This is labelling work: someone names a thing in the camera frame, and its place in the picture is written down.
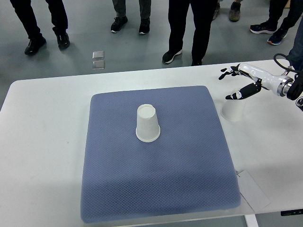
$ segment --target floor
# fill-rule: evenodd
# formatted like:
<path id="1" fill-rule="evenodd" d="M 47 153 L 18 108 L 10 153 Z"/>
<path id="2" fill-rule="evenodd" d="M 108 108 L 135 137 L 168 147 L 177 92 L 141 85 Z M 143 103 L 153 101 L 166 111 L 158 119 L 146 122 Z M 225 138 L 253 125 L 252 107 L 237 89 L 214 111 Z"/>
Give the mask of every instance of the floor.
<path id="1" fill-rule="evenodd" d="M 107 72 L 191 65 L 194 24 L 190 9 L 183 53 L 171 64 L 166 65 L 161 59 L 168 50 L 170 32 L 167 19 L 168 0 L 152 1 L 151 31 L 148 35 L 138 34 L 140 16 L 137 0 L 126 1 L 129 21 L 117 34 L 110 32 L 115 17 L 110 0 L 63 0 L 63 2 L 69 19 L 67 32 L 71 41 L 70 47 L 63 51 L 58 49 L 47 3 L 32 0 L 32 7 L 47 45 L 36 55 L 26 56 L 24 55 L 24 49 L 28 44 L 26 32 L 10 2 L 0 1 L 0 108 L 11 83 L 16 80 L 96 73 L 102 76 L 102 73 Z M 288 31 L 287 37 L 280 45 L 271 46 L 267 43 L 270 35 L 256 35 L 249 30 L 251 24 L 259 24 L 268 19 L 269 0 L 243 1 L 241 19 L 236 23 L 228 20 L 231 3 L 232 0 L 221 2 L 220 14 L 212 23 L 209 46 L 203 64 L 268 60 L 273 59 L 276 53 L 289 53 L 301 19 Z M 284 10 L 282 18 L 286 17 L 288 11 Z M 104 69 L 93 69 L 94 51 L 105 52 Z M 280 213 L 270 213 L 256 216 L 260 227 L 301 227 L 303 223 L 303 215 L 281 217 Z M 246 224 L 244 217 L 232 217 L 161 225 L 172 226 L 244 227 Z"/>

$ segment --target robotic hand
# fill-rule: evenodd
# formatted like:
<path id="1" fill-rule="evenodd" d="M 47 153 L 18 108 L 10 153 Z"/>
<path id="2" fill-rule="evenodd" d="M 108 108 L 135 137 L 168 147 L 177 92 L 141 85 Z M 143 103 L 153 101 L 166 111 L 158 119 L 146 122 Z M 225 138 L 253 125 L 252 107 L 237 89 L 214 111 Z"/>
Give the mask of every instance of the robotic hand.
<path id="1" fill-rule="evenodd" d="M 219 77 L 219 80 L 223 79 L 226 75 L 243 75 L 254 81 L 243 88 L 241 88 L 238 92 L 226 96 L 226 99 L 245 99 L 256 93 L 258 93 L 261 88 L 266 90 L 272 90 L 272 92 L 277 96 L 287 96 L 287 98 L 291 100 L 297 99 L 300 94 L 303 92 L 303 70 L 297 71 L 291 69 L 291 66 L 286 68 L 282 66 L 277 60 L 276 57 L 281 55 L 287 59 L 287 56 L 283 54 L 276 54 L 274 56 L 275 62 L 283 69 L 285 72 L 280 76 L 274 76 L 267 71 L 259 69 L 255 66 L 241 63 L 237 66 L 231 66 L 228 69 L 222 69 L 221 72 L 225 72 Z M 292 71 L 295 72 L 295 80 L 290 78 L 287 74 Z M 297 100 L 297 106 L 303 110 L 303 97 Z"/>

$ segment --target blue foam pad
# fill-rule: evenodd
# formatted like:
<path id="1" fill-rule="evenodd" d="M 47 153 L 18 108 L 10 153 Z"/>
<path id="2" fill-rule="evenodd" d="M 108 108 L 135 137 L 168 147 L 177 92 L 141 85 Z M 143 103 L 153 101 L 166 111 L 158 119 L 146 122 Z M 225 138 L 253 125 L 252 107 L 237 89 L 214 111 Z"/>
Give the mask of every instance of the blue foam pad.
<path id="1" fill-rule="evenodd" d="M 136 137 L 152 104 L 159 138 Z M 229 209 L 240 192 L 213 100 L 204 86 L 94 95 L 81 193 L 86 223 Z"/>

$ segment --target paper cup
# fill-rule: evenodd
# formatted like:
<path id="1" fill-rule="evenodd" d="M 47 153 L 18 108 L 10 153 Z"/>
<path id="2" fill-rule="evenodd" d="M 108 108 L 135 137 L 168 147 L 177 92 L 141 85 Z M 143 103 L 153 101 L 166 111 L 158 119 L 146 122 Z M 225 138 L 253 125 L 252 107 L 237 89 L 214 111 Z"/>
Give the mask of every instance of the paper cup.
<path id="1" fill-rule="evenodd" d="M 143 142 L 153 142 L 160 136 L 156 109 L 150 104 L 138 107 L 136 135 Z"/>
<path id="2" fill-rule="evenodd" d="M 240 88 L 234 89 L 231 95 L 239 90 Z M 239 121 L 243 117 L 245 105 L 246 99 L 226 100 L 225 104 L 221 108 L 221 115 L 228 121 Z"/>

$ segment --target cable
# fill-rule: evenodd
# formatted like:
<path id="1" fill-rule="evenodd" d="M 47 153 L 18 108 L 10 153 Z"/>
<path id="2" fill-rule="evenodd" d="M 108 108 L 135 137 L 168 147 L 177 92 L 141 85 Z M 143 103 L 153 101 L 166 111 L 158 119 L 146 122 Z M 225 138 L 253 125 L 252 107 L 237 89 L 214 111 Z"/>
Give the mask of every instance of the cable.
<path id="1" fill-rule="evenodd" d="M 299 70 L 293 70 L 293 69 L 291 69 L 291 68 L 289 68 L 289 67 L 285 67 L 285 66 L 281 65 L 281 64 L 278 62 L 278 60 L 276 59 L 277 56 L 282 56 L 282 57 L 284 57 L 286 60 L 288 60 L 288 62 L 290 63 L 290 66 L 292 66 L 292 62 L 288 59 L 288 57 L 287 57 L 285 54 L 276 53 L 276 54 L 274 55 L 274 61 L 275 61 L 275 63 L 277 63 L 278 66 L 280 66 L 281 68 L 285 69 L 286 71 L 290 71 L 290 72 L 294 72 L 294 73 L 300 73 Z"/>

